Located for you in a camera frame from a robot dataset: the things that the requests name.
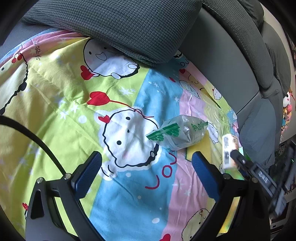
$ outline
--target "sofa cushion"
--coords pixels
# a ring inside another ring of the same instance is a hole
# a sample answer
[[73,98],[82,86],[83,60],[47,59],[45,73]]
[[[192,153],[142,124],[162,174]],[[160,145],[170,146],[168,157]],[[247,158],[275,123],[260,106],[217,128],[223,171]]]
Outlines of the sofa cushion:
[[225,29],[202,8],[179,50],[219,90],[242,127],[259,86],[250,65]]
[[238,2],[246,10],[257,28],[260,29],[264,17],[264,10],[261,3],[258,0],[238,0]]
[[201,6],[201,0],[39,0],[23,21],[85,34],[153,65],[174,56]]
[[291,69],[287,52],[277,32],[265,21],[262,24],[261,35],[272,61],[274,76],[281,85],[284,97],[291,85]]
[[262,98],[268,99],[274,107],[276,117],[276,133],[281,130],[283,122],[283,97],[281,86],[273,76],[271,86],[268,89],[260,88]]
[[256,25],[237,0],[203,0],[205,8],[227,31],[263,88],[271,85],[272,62]]
[[275,128],[274,108],[268,99],[261,99],[254,105],[239,134],[244,151],[263,168],[274,162]]

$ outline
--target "red heart print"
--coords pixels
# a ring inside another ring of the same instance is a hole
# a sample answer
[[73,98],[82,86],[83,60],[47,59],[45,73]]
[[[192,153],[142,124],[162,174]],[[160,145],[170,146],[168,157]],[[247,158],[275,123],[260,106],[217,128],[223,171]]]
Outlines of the red heart print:
[[81,73],[81,77],[84,79],[84,80],[89,80],[91,77],[94,76],[93,73],[91,73],[88,68],[86,68],[84,65],[81,65],[80,66],[80,69],[82,70],[82,73]]
[[173,81],[174,83],[176,83],[176,81],[172,77],[170,77],[170,80]]
[[110,99],[106,93],[101,91],[91,92],[89,97],[91,98],[89,101],[87,101],[87,104],[89,105],[100,106],[110,102]]
[[24,209],[26,209],[28,211],[28,205],[26,203],[22,203],[22,206],[24,207]]
[[159,241],[170,241],[170,235],[169,234],[165,234],[163,236],[163,238],[161,240],[159,240]]
[[99,116],[98,118],[100,121],[105,122],[106,124],[110,122],[110,117],[108,115],[105,115],[104,117]]

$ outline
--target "cartoon bedsheet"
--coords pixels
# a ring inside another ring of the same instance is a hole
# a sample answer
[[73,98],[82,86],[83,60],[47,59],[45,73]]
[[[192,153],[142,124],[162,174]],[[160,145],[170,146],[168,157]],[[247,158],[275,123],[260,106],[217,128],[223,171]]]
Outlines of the cartoon bedsheet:
[[[81,203],[107,241],[189,241],[214,205],[191,165],[192,153],[201,150],[223,171],[221,138],[238,135],[233,110],[180,52],[150,69],[104,43],[58,29],[2,58],[0,114],[38,135],[67,172],[92,151],[102,153],[102,168]],[[200,143],[170,151],[145,137],[180,114],[209,122]],[[24,235],[36,179],[61,174],[35,143],[0,130],[0,204]]]

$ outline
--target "black cable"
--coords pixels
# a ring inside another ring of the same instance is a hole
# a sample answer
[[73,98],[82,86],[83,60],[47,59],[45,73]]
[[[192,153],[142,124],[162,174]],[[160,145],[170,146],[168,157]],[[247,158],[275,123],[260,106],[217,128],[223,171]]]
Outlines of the black cable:
[[57,158],[54,156],[54,154],[51,152],[51,150],[45,145],[45,143],[34,133],[32,133],[30,130],[28,130],[26,127],[18,123],[17,121],[10,119],[6,116],[0,115],[0,125],[11,127],[20,133],[24,134],[26,137],[30,138],[32,141],[34,141],[37,145],[39,145],[45,153],[49,156],[49,158],[53,161],[53,163],[57,166],[59,171],[62,173],[62,175],[66,174],[66,171],[62,167],[62,165],[59,163]]

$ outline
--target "gray pillow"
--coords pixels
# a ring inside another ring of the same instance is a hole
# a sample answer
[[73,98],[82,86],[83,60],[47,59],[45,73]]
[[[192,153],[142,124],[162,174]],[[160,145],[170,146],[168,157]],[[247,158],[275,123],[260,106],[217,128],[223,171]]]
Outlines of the gray pillow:
[[251,160],[263,168],[274,164],[275,130],[274,108],[268,99],[261,99],[245,121],[239,141]]
[[238,0],[238,2],[246,10],[257,28],[260,29],[264,17],[264,10],[261,3],[258,0]]
[[284,97],[291,85],[291,69],[287,52],[277,32],[265,21],[262,24],[261,35],[272,61],[274,76],[281,85]]
[[104,41],[145,64],[168,62],[202,0],[39,0],[22,18]]

